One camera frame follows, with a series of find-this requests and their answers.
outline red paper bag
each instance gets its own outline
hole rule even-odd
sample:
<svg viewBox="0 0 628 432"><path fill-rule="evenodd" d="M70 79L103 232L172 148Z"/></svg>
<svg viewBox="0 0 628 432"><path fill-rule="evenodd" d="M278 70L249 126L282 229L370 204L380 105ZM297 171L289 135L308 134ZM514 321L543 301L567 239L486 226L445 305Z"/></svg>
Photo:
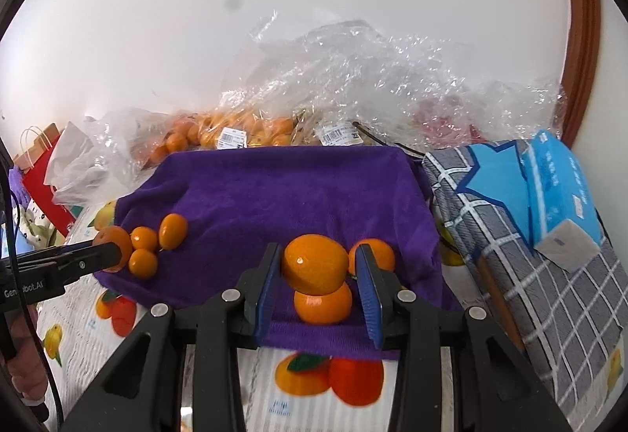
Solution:
<svg viewBox="0 0 628 432"><path fill-rule="evenodd" d="M37 159L32 168L24 174L22 184L24 184L33 201L50 222L64 237L67 237L75 218L63 205L52 203L52 188L43 183L46 170L48 169L48 161L58 141L59 138L53 141L52 145Z"/></svg>

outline human hand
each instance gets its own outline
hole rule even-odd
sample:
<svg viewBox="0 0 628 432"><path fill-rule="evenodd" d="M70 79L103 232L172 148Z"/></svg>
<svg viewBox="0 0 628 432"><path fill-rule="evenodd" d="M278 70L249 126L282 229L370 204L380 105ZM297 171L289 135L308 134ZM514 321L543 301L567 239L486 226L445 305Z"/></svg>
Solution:
<svg viewBox="0 0 628 432"><path fill-rule="evenodd" d="M33 324L37 325L37 309L29 305L28 311ZM10 324L10 332L14 343L19 345L17 356L6 363L13 386L24 398L40 400L48 389L48 379L23 315Z"/></svg>

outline metal screw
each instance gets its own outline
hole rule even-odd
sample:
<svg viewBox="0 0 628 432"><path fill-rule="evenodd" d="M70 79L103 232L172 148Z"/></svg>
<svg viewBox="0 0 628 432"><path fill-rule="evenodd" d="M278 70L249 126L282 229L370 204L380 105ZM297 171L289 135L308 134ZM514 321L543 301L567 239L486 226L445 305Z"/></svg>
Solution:
<svg viewBox="0 0 628 432"><path fill-rule="evenodd" d="M486 310L479 306L472 306L469 308L469 316L475 320L484 320L486 319Z"/></svg>
<svg viewBox="0 0 628 432"><path fill-rule="evenodd" d="M168 305L164 303L154 304L151 308L151 315L153 317L163 317L168 313Z"/></svg>
<svg viewBox="0 0 628 432"><path fill-rule="evenodd" d="M397 292L397 299L402 303L413 303L416 300L416 294L412 290L400 290Z"/></svg>
<svg viewBox="0 0 628 432"><path fill-rule="evenodd" d="M222 300L228 303L238 299L240 299L240 291L238 289L227 289L222 293Z"/></svg>

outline blue tissue box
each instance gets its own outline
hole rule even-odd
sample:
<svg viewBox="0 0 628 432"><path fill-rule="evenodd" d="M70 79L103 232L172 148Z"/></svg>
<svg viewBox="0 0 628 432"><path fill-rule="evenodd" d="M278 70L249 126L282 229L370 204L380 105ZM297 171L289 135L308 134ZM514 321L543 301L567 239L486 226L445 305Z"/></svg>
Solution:
<svg viewBox="0 0 628 432"><path fill-rule="evenodd" d="M560 140L539 131L523 154L535 249L575 271L600 252L602 234L580 163Z"/></svg>

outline white wall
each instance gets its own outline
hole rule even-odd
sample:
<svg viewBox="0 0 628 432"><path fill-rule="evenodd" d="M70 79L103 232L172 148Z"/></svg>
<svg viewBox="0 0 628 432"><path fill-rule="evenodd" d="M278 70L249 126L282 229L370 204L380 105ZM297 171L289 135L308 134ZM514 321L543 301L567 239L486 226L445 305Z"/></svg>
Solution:
<svg viewBox="0 0 628 432"><path fill-rule="evenodd" d="M615 252L628 271L628 22L602 0L593 93L574 144Z"/></svg>
<svg viewBox="0 0 628 432"><path fill-rule="evenodd" d="M475 45L470 78L560 76L568 0L27 0L0 43L0 135L124 105L169 111L217 100L246 33L273 9L321 22L362 17L386 35Z"/></svg>

